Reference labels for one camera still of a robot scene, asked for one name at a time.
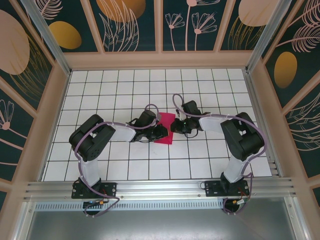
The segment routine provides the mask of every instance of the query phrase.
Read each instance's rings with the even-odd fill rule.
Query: enclosure
[[[1,239],[320,238],[319,0],[4,0],[0,19]],[[193,129],[111,140],[98,175],[120,201],[86,218],[71,134],[148,104],[177,115],[174,94],[246,112],[266,136],[247,208],[206,196],[232,154],[224,134]]]

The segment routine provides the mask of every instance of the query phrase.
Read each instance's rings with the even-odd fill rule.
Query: white grid floor
[[[120,123],[138,118],[149,104],[176,113],[174,93],[195,100],[202,112],[255,114],[241,69],[146,69],[73,71],[54,134],[43,181],[74,181],[79,176],[69,136],[91,115]],[[172,145],[111,142],[98,157],[102,180],[168,180],[219,178],[230,153],[223,134],[200,131],[186,139],[174,134]],[[266,155],[246,173],[270,177]]]

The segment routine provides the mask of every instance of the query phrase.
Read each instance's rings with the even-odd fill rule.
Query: wall
[[[297,0],[252,73],[272,141],[320,239],[320,1]]]
[[[121,0],[56,0],[49,4],[35,3],[70,67],[87,70],[243,67],[278,1],[124,0],[122,4]]]
[[[67,76],[15,1],[0,3],[0,235],[37,180]]]

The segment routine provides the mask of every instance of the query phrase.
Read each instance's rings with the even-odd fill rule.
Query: yellow oval
[[[285,51],[280,54],[274,66],[274,81],[279,88],[288,87],[297,72],[297,59],[291,52]]]
[[[240,21],[250,27],[260,27],[268,23],[279,0],[241,0]]]
[[[0,69],[8,74],[21,74],[30,56],[28,35],[21,24],[0,10]]]
[[[100,10],[109,19],[116,22],[129,22],[125,19],[125,8],[131,9],[136,19],[138,19],[146,9],[146,0],[96,0]]]
[[[81,45],[81,36],[77,29],[65,21],[55,21],[49,25],[56,42],[65,49],[76,49]]]

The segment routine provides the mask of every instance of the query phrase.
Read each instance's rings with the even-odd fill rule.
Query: red fabric
[[[172,140],[174,138],[174,133],[170,131],[171,124],[175,121],[176,115],[173,113],[159,112],[161,115],[161,120],[158,124],[162,124],[166,129],[168,129],[169,135],[161,138],[159,140],[154,141],[157,144],[172,144]]]

